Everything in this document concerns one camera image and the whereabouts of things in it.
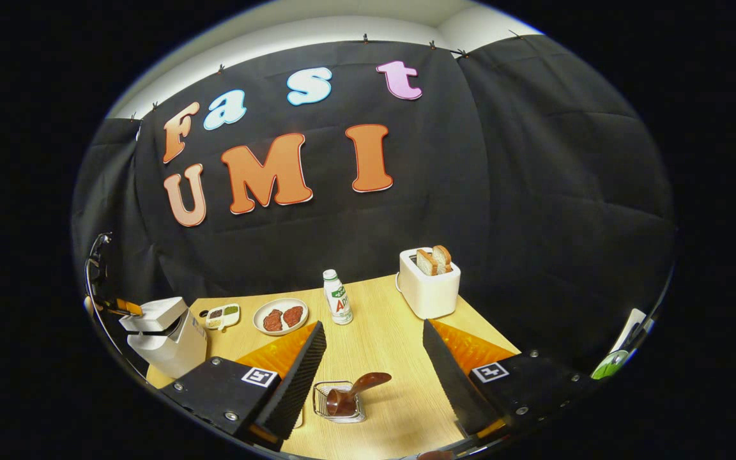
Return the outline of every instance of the meat patty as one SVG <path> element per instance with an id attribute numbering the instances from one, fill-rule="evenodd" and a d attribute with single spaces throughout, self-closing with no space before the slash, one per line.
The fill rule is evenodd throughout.
<path id="1" fill-rule="evenodd" d="M 291 307 L 283 313 L 283 319 L 286 320 L 286 324 L 288 324 L 289 327 L 292 327 L 295 324 L 299 323 L 300 318 L 302 317 L 303 307 L 300 305 L 297 305 L 296 307 Z"/>
<path id="2" fill-rule="evenodd" d="M 263 329 L 269 332 L 277 332 L 283 330 L 283 323 L 280 322 L 280 317 L 283 312 L 278 309 L 272 310 L 267 317 L 263 318 Z"/>

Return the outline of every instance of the brown spoon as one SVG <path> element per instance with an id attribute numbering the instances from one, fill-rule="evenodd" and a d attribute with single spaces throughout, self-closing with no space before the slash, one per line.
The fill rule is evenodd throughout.
<path id="1" fill-rule="evenodd" d="M 417 460 L 452 460 L 453 453 L 450 451 L 432 450 L 419 454 Z"/>
<path id="2" fill-rule="evenodd" d="M 356 379 L 351 390 L 331 390 L 325 400 L 325 408 L 329 416 L 347 417 L 357 412 L 357 402 L 354 396 L 362 391 L 382 385 L 391 380 L 391 374 L 385 372 L 369 372 Z"/>

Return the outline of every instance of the green object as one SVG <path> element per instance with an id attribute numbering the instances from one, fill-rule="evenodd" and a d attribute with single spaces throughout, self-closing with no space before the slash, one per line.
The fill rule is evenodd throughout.
<path id="1" fill-rule="evenodd" d="M 608 376 L 615 375 L 615 373 L 623 367 L 628 356 L 629 353 L 622 349 L 617 350 L 615 353 L 610 353 L 610 355 L 604 358 L 604 361 L 601 361 L 601 364 L 596 367 L 595 372 L 592 373 L 592 378 L 594 380 L 600 380 L 602 378 L 608 378 Z"/>

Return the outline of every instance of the blue letter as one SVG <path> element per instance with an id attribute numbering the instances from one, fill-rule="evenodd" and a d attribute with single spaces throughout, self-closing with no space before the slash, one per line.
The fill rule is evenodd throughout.
<path id="1" fill-rule="evenodd" d="M 243 107 L 242 90 L 236 89 L 220 96 L 210 104 L 210 114 L 204 119 L 204 128 L 207 131 L 220 128 L 223 123 L 230 125 L 243 117 L 246 108 Z"/>
<path id="2" fill-rule="evenodd" d="M 289 93 L 291 105 L 313 104 L 322 101 L 331 93 L 331 71 L 325 67 L 300 70 L 292 74 L 286 85 L 293 89 Z"/>

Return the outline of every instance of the white plate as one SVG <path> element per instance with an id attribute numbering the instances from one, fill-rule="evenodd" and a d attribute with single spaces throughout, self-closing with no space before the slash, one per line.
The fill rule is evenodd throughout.
<path id="1" fill-rule="evenodd" d="M 213 312 L 221 311 L 223 312 L 228 307 L 237 307 L 237 311 L 233 312 L 232 314 L 222 314 L 221 316 L 217 318 L 211 318 Z M 211 309 L 208 314 L 206 315 L 206 327 L 208 329 L 217 329 L 219 331 L 222 331 L 227 326 L 234 326 L 234 324 L 237 324 L 237 321 L 240 320 L 240 304 L 239 303 L 229 303 L 229 305 L 223 305 L 221 307 L 217 307 L 214 309 Z"/>
<path id="2" fill-rule="evenodd" d="M 283 317 L 280 317 L 280 322 L 283 324 L 283 330 L 282 331 L 276 331 L 276 332 L 270 332 L 266 331 L 266 329 L 263 329 L 263 320 L 265 317 L 268 316 L 268 314 L 275 309 L 277 311 L 281 311 L 285 313 L 288 311 L 288 309 L 296 306 L 303 307 L 303 316 L 300 317 L 299 323 L 295 324 L 292 327 L 289 327 L 288 324 L 286 324 L 286 320 L 283 319 Z M 263 334 L 266 335 L 286 335 L 289 332 L 294 332 L 297 329 L 299 329 L 300 326 L 303 326 L 305 321 L 309 319 L 309 306 L 306 305 L 303 300 L 299 299 L 277 299 L 272 300 L 269 303 L 266 303 L 266 305 L 260 307 L 257 309 L 256 312 L 254 312 L 254 316 L 252 317 L 252 323 L 254 323 L 254 326 L 257 327 L 257 330 L 260 332 L 263 332 Z"/>

